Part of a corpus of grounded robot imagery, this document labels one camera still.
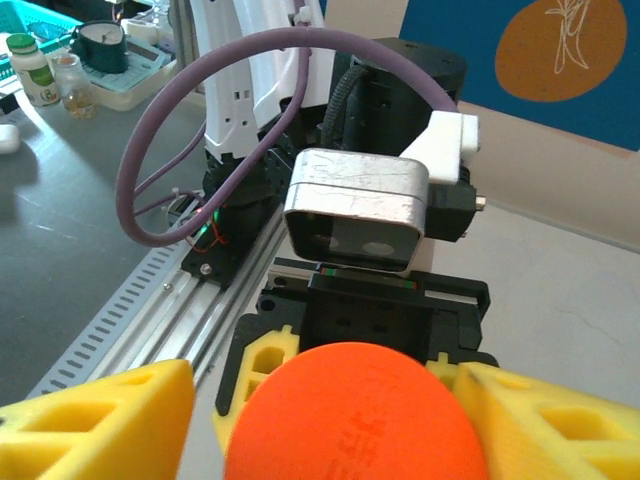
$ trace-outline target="pill bottle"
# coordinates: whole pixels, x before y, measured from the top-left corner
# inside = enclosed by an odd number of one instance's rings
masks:
[[[35,38],[26,33],[15,33],[7,38],[7,47],[9,62],[18,75],[29,102],[34,107],[58,103],[58,87]]]

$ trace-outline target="orange circle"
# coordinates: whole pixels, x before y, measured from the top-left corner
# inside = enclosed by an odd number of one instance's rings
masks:
[[[366,343],[302,353],[258,386],[226,480],[488,479],[455,397],[419,363]]]
[[[505,28],[496,50],[496,78],[523,100],[570,100],[609,78],[626,44],[620,0],[536,0]]]

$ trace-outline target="gray table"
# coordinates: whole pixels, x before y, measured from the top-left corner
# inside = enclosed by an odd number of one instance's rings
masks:
[[[0,405],[22,400],[148,251],[121,231],[114,182],[120,157],[144,107],[100,109],[95,119],[71,118],[61,106],[35,111],[20,98],[23,144],[0,157]],[[184,104],[158,133],[146,176],[179,152],[204,119]],[[149,189],[200,188],[200,146]],[[145,228],[165,230],[164,213]]]

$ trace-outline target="screw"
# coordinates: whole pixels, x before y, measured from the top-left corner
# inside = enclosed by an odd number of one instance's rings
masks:
[[[476,196],[476,212],[483,212],[487,206],[487,198],[482,195]]]

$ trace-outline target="white wall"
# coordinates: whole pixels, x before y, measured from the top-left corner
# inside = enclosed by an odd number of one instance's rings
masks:
[[[330,0],[327,26],[397,36],[407,3]],[[640,250],[640,153],[475,105],[461,109],[481,120],[473,183],[490,201]]]

